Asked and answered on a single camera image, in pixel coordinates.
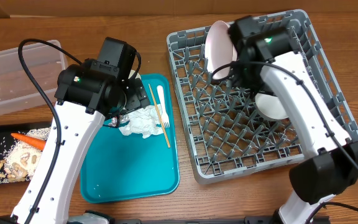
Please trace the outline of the white paper cup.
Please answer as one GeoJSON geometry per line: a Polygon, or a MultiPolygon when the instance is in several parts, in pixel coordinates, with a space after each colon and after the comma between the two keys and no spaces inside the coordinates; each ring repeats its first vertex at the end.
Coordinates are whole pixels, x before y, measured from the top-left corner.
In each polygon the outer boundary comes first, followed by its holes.
{"type": "Polygon", "coordinates": [[[135,70],[131,70],[131,72],[129,74],[129,79],[131,79],[131,78],[134,78],[134,79],[139,78],[139,79],[141,79],[141,76],[140,76],[139,73],[136,73],[135,70]]]}

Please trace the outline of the grey bowl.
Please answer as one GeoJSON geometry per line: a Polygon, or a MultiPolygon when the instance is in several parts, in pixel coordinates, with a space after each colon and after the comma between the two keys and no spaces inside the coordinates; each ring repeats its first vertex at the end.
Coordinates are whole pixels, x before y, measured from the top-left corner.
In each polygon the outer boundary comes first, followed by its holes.
{"type": "Polygon", "coordinates": [[[284,107],[276,96],[258,93],[255,96],[255,105],[259,115],[269,121],[280,121],[288,118],[284,107]]]}

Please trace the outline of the white round plate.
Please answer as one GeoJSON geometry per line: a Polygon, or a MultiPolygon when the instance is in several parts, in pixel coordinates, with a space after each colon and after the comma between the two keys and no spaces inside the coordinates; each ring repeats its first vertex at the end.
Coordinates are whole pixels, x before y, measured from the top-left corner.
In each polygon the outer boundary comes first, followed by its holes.
{"type": "Polygon", "coordinates": [[[204,57],[208,60],[207,71],[212,74],[211,83],[217,84],[223,78],[227,78],[231,72],[230,67],[214,72],[219,67],[237,60],[237,52],[229,38],[230,25],[224,21],[216,21],[209,29],[204,57]]]}

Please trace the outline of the orange carrot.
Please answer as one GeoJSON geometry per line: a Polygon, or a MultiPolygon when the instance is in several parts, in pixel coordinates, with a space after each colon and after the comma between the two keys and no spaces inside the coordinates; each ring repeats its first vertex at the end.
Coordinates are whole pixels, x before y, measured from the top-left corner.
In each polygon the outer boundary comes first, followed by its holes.
{"type": "Polygon", "coordinates": [[[43,151],[45,145],[46,145],[46,141],[41,140],[41,139],[37,139],[37,138],[33,138],[30,136],[26,136],[24,134],[19,134],[19,133],[11,133],[11,136],[14,139],[20,140],[38,150],[43,151]]]}

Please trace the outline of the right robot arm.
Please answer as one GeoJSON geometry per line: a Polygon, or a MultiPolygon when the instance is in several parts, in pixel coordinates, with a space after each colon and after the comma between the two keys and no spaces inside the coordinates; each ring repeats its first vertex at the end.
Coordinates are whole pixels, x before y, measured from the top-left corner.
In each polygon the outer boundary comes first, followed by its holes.
{"type": "Polygon", "coordinates": [[[301,48],[286,27],[264,31],[247,16],[228,35],[241,67],[242,85],[267,86],[280,100],[298,136],[304,161],[289,171],[293,192],[273,216],[275,223],[311,223],[358,180],[358,141],[337,122],[306,70],[301,48]]]}

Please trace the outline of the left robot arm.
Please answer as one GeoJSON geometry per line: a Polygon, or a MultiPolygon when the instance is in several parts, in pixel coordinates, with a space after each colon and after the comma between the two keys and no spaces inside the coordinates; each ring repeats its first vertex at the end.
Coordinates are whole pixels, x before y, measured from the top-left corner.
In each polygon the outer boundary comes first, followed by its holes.
{"type": "Polygon", "coordinates": [[[31,74],[17,49],[26,75],[53,114],[50,133],[30,184],[10,215],[0,223],[114,223],[109,215],[85,211],[68,215],[71,196],[88,149],[104,122],[150,104],[138,71],[132,71],[140,53],[125,41],[105,38],[98,58],[76,60],[62,70],[53,104],[31,74]]]}

